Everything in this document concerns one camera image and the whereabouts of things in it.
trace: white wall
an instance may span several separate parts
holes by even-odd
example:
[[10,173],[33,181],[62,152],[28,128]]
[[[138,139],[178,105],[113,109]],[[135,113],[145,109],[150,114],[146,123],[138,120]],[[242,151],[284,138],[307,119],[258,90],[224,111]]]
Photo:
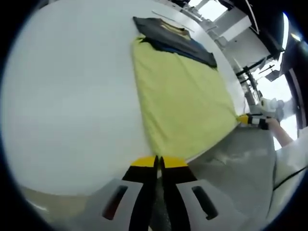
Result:
[[270,54],[262,41],[250,29],[230,41],[223,52],[233,67],[237,66],[236,63],[241,67],[252,65]]

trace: table surface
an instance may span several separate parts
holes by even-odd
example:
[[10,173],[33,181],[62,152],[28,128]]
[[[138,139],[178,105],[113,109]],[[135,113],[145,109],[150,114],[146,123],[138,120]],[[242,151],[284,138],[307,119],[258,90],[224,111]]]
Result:
[[230,64],[189,17],[151,0],[57,1],[28,20],[3,76],[2,137],[18,183],[45,193],[90,194],[151,154],[130,45],[138,35],[132,17],[159,17],[153,11],[189,28],[214,53],[237,113],[244,112]]

